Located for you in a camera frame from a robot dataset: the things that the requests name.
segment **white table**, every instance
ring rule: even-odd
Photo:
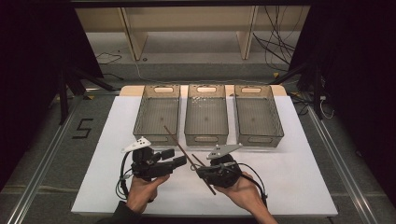
[[[250,165],[265,185],[268,208],[274,216],[332,217],[337,210],[308,145],[304,130],[288,96],[276,96],[276,106],[285,136],[277,148],[240,148],[234,159]],[[81,184],[72,212],[82,215],[112,214],[120,200],[115,192],[123,154],[120,150],[135,141],[133,136],[141,97],[118,96],[108,115],[90,167]],[[179,142],[190,155],[206,164],[209,148],[187,147],[184,119],[187,99],[181,98]],[[235,144],[233,100],[227,98],[230,133],[227,144]],[[182,153],[177,147],[176,157]],[[128,159],[127,170],[132,163]],[[241,169],[253,175],[248,168]],[[221,193],[213,195],[190,165],[177,168],[171,178],[159,186],[159,195],[145,211],[149,216],[170,217],[245,217],[249,213]]]

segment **metal rail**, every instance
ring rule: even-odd
[[[7,221],[8,224],[22,223],[30,205],[33,202],[33,199],[35,198],[38,188],[40,187],[48,169],[50,168],[50,165],[56,155],[56,152],[59,149],[60,144],[64,140],[65,132],[67,131],[70,122],[74,117],[76,108],[78,107],[81,100],[82,100],[82,96],[76,96],[74,98],[70,106],[69,116],[64,121],[64,124],[59,126],[58,131],[52,138],[52,141],[49,144],[49,147],[47,148],[47,151],[44,154],[43,159],[41,160],[37,169],[35,170],[32,179],[27,185],[22,196],[19,198],[17,204],[13,208],[12,213]]]
[[[378,223],[373,213],[373,210],[367,201],[366,197],[361,191],[358,183],[355,181],[352,173],[349,171],[346,162],[344,161],[341,153],[338,150],[337,145],[332,140],[332,137],[327,130],[323,120],[319,120],[318,117],[315,115],[315,112],[311,107],[308,107],[309,116],[314,122],[314,125],[322,139],[327,151],[329,152],[330,158],[337,170],[338,174],[340,175],[344,186],[351,198],[352,202],[355,204],[355,207],[361,216],[361,220],[364,223],[371,224],[371,223]]]

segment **right hand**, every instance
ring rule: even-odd
[[[242,172],[242,174],[253,178],[253,176],[246,172]],[[248,210],[249,212],[251,212],[252,208],[254,207],[253,205],[263,204],[262,197],[260,196],[256,185],[242,176],[239,177],[233,186],[227,189],[217,186],[214,186],[214,188],[217,191],[227,195],[236,205]]]
[[[250,174],[242,172],[242,174],[253,178]],[[261,224],[276,224],[276,220],[270,214],[256,185],[244,177],[239,177],[236,183],[227,189],[214,186],[214,188],[227,195],[236,205],[246,209],[251,213],[256,220]]]

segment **stick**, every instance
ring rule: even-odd
[[[183,147],[178,143],[177,139],[175,138],[175,136],[169,131],[169,129],[166,127],[166,125],[163,126],[165,128],[165,130],[171,135],[172,139],[175,141],[175,143],[177,144],[178,148],[180,148],[180,150],[183,152],[183,154],[186,156],[187,160],[189,160],[189,162],[191,163],[191,165],[194,167],[195,172],[197,171],[197,166],[192,162],[192,160],[190,159],[189,155],[187,155],[186,151],[183,149]],[[212,191],[212,193],[214,195],[216,195],[216,192],[212,189],[212,187],[210,187],[210,185],[206,182],[206,180],[204,180],[204,182],[206,183],[207,187]]]

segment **floor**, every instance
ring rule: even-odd
[[[270,33],[258,32],[260,38]],[[242,60],[235,33],[150,33],[141,60],[135,63],[123,34],[87,34],[98,62],[105,74],[104,81],[115,87],[162,83],[220,82],[224,84],[265,84],[274,74],[288,66],[266,53],[253,39],[248,60]],[[288,43],[295,46],[298,32]],[[272,47],[278,54],[281,52]],[[287,80],[287,92],[298,93],[309,100],[310,92],[298,92],[299,76]],[[71,118],[60,126],[60,103],[57,97],[49,106],[45,121],[30,150],[26,151],[6,187],[0,193],[0,223],[7,223],[24,193],[38,183],[22,202],[22,223],[94,223],[100,217],[83,217],[70,212],[79,186],[90,164],[96,143],[106,123],[107,114],[118,92],[103,91],[84,81],[87,93],[83,97],[69,94]],[[306,137],[317,160],[327,188],[339,215],[336,217],[276,217],[279,223],[395,223],[396,210],[375,181],[364,159],[350,140],[336,112],[331,119],[317,120],[310,105],[295,104]],[[326,116],[332,108],[323,105]],[[78,127],[89,127],[86,132]],[[55,136],[60,141],[54,142]],[[43,158],[50,163],[43,164]],[[364,208],[357,204],[364,202]],[[255,223],[252,218],[144,218],[142,223]]]

